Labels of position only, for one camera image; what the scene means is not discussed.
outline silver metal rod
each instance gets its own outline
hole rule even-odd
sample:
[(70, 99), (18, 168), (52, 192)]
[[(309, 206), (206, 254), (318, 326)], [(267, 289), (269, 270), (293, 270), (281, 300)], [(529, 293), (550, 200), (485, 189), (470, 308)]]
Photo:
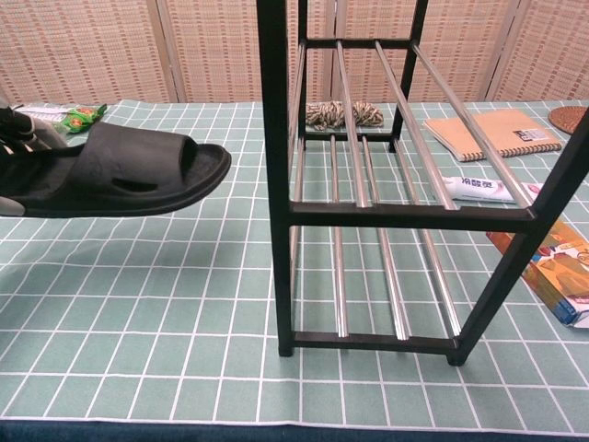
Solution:
[[(378, 195), (378, 187), (376, 186), (375, 173), (372, 167), (372, 158), (370, 156), (370, 148), (366, 137), (362, 137), (362, 144), (364, 146), (364, 157), (366, 161), (366, 171), (368, 173), (368, 179), (370, 180), (370, 188), (372, 190), (372, 199), (375, 203), (380, 201)], [(383, 263), (385, 265), (385, 275), (387, 277), (388, 286), (388, 299), (390, 305), (390, 312), (393, 315), (393, 322), (395, 326), (395, 334), (397, 339), (405, 341), (409, 338), (405, 322), (403, 321), (403, 311), (401, 309), (401, 290), (400, 284), (397, 277), (397, 267), (393, 254), (390, 251), (390, 241), (388, 240), (388, 233), (385, 228), (377, 228), (376, 233), (378, 234), (378, 242), (380, 243), (380, 251), (383, 255)]]
[(505, 187), (509, 193), (514, 197), (514, 200), (520, 205), (520, 207), (528, 207), (534, 202), (532, 197), (527, 193), (522, 183), (515, 177), (514, 173), (509, 169), (509, 166), (505, 163), (502, 156), (493, 147), (492, 141), (480, 128), (477, 121), (468, 113), (467, 108), (460, 99), (456, 96), (452, 88), (446, 83), (437, 68), (430, 62), (429, 59), (423, 55), (419, 46), (412, 44), (411, 48), (417, 54), (422, 61), (425, 69), (432, 75), (435, 82), (438, 84), (440, 89), (443, 90), (445, 95), (448, 97), (448, 101), (456, 111), (456, 114), (462, 120), (468, 131), (479, 145), (485, 157), (489, 160), (499, 177), (505, 183)]
[[(303, 178), (305, 171), (305, 148), (303, 139), (298, 139), (298, 165), (296, 166), (296, 180), (294, 182), (294, 200), (301, 201), (303, 197)], [(296, 264), (298, 260), (298, 241), (301, 234), (300, 226), (293, 226), (290, 231), (291, 251), (291, 296), (295, 292)]]
[(448, 192), (447, 188), (444, 185), (444, 178), (440, 174), (440, 170), (435, 165), (433, 161), (432, 153), (430, 149), (427, 147), (425, 140), (423, 139), (423, 135), (420, 131), (420, 126), (415, 120), (413, 116), (413, 112), (411, 112), (409, 103), (405, 99), (403, 92), (401, 91), (400, 86), (397, 84), (397, 79), (395, 78), (395, 74), (393, 70), (390, 68), (388, 64), (388, 60), (385, 57), (385, 53), (383, 52), (383, 48), (380, 46), (378, 41), (375, 41), (376, 51), (380, 56), (380, 61), (385, 68), (385, 73), (387, 74), (388, 83), (390, 84), (391, 88), (395, 92), (397, 96), (397, 106), (401, 115), (403, 116), (403, 120), (407, 125), (407, 130), (409, 131), (409, 135), (411, 140), (413, 140), (413, 144), (415, 144), (415, 148), (417, 149), (417, 153), (419, 154), (420, 158), (422, 159), (423, 168), (430, 179), (430, 184), (432, 185), (433, 191), (437, 200), (448, 210), (456, 210), (458, 207), (452, 200), (452, 196)]
[(294, 78), (294, 97), (288, 113), (288, 179), (291, 178), (293, 156), (295, 154), (296, 132), (298, 127), (298, 108), (301, 105), (301, 87), (303, 85), (303, 69), (305, 67), (305, 44), (299, 43), (296, 53), (296, 77)]
[(356, 190), (356, 205), (358, 207), (368, 207), (368, 197), (364, 187), (364, 175), (362, 173), (362, 159), (360, 149), (358, 148), (358, 133), (356, 132), (356, 120), (353, 117), (352, 95), (350, 95), (350, 86), (346, 74), (345, 63), (343, 60), (343, 49), (341, 41), (338, 41), (338, 63), (340, 65), (341, 84), (343, 86), (343, 110), (344, 120), (346, 121), (346, 132), (348, 133), (348, 144), (352, 152), (352, 169), (353, 183)]
[[(413, 185), (413, 181), (411, 181), (409, 165), (407, 164), (407, 160), (405, 159), (407, 152), (405, 151), (405, 148), (401, 145), (401, 143), (398, 142), (398, 140), (395, 140), (395, 149), (397, 150), (397, 158), (401, 166), (401, 172), (403, 173), (403, 178), (405, 181), (407, 192), (410, 195), (410, 198), (414, 204), (421, 204), (419, 196)], [(445, 311), (448, 317), (448, 321), (450, 323), (450, 330), (453, 336), (458, 336), (461, 331), (460, 320), (458, 320), (456, 309), (454, 308), (454, 301), (452, 300), (452, 295), (450, 295), (448, 283), (445, 280), (442, 263), (440, 262), (440, 258), (438, 257), (438, 254), (435, 251), (435, 246), (433, 245), (432, 235), (430, 235), (429, 230), (418, 230), (418, 232), (422, 237), (423, 244), (425, 245), (428, 261), (430, 262), (430, 265), (432, 265), (433, 268), (434, 281), (436, 282), (436, 288), (442, 296), (442, 301), (445, 305)]]
[[(333, 202), (340, 201), (340, 189), (338, 183), (338, 159), (335, 145), (335, 136), (332, 135), (331, 143), (331, 189)], [(333, 262), (335, 264), (335, 312), (338, 336), (348, 336), (348, 309), (346, 307), (345, 275), (343, 272), (343, 239), (341, 227), (333, 228)]]

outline woven screen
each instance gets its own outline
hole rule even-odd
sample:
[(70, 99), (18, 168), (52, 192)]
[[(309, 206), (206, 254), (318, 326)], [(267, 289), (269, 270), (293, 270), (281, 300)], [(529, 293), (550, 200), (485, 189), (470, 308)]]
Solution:
[(0, 41), (11, 103), (170, 99), (145, 1), (5, 0)]
[(530, 2), (493, 99), (586, 99), (587, 48), (587, 0)]
[[(346, 38), (407, 38), (414, 0), (348, 0)], [(508, 0), (431, 0), (422, 49), (463, 100), (479, 97)], [(405, 52), (387, 51), (400, 81)], [(352, 96), (375, 102), (395, 101), (375, 51), (345, 53)], [(418, 62), (411, 86), (413, 101), (445, 100), (442, 91)]]
[[(323, 35), (325, 2), (309, 8), (309, 33)], [(261, 99), (255, 0), (167, 0), (187, 101), (231, 102)], [(296, 58), (296, 1), (288, 3), (289, 65)], [(322, 57), (308, 62), (309, 99), (322, 93)]]

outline braided rope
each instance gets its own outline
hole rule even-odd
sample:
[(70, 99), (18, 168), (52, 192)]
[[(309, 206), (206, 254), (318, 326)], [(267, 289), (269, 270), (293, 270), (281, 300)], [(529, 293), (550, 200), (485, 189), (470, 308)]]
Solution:
[[(353, 117), (359, 126), (382, 126), (383, 112), (363, 101), (353, 103)], [(345, 125), (341, 101), (326, 101), (306, 105), (306, 123), (318, 131)]]

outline black metal frame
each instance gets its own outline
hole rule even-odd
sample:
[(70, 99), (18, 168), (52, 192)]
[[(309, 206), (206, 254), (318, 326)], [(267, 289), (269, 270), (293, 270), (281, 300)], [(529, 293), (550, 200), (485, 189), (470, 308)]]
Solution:
[[(449, 364), (460, 366), (466, 362), (533, 253), (589, 172), (589, 112), (585, 113), (560, 155), (540, 195), (526, 208), (462, 207), (446, 210), (441, 205), (372, 204), (370, 207), (358, 207), (347, 203), (291, 201), (287, 154), (289, 115), (285, 3), (285, 0), (257, 1), (279, 354), (289, 356), (294, 347), (390, 350), (446, 355)], [(407, 51), (400, 82), (405, 97), (409, 95), (416, 62), (412, 44), (420, 43), (427, 3), (427, 0), (417, 0), (408, 39), (378, 40), (383, 49)], [(376, 41), (373, 40), (309, 39), (306, 35), (306, 7), (306, 0), (299, 0), (298, 40), (304, 43), (305, 51), (333, 50), (337, 41), (343, 48), (375, 48)], [(328, 141), (332, 135), (337, 141), (347, 140), (346, 134), (306, 131), (305, 71), (306, 63), (298, 109), (299, 139), (302, 139), (303, 145), (306, 140)], [(367, 141), (381, 143), (389, 141), (391, 152), (394, 152), (394, 141), (399, 137), (402, 123), (402, 116), (397, 110), (390, 134), (358, 134), (358, 139), (365, 137)], [(292, 226), (440, 228), (505, 231), (515, 235), (458, 336), (411, 336), (400, 340), (393, 335), (351, 333), (340, 337), (336, 332), (293, 330), (289, 247)]]

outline white tube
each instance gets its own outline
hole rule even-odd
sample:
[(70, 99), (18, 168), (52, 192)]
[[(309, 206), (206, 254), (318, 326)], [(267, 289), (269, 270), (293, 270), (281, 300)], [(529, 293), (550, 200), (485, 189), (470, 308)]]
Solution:
[[(484, 180), (480, 178), (448, 177), (444, 178), (448, 192), (455, 200), (487, 201), (491, 203), (515, 203), (505, 185), (500, 180)], [(536, 199), (542, 184), (523, 182), (522, 186)]]

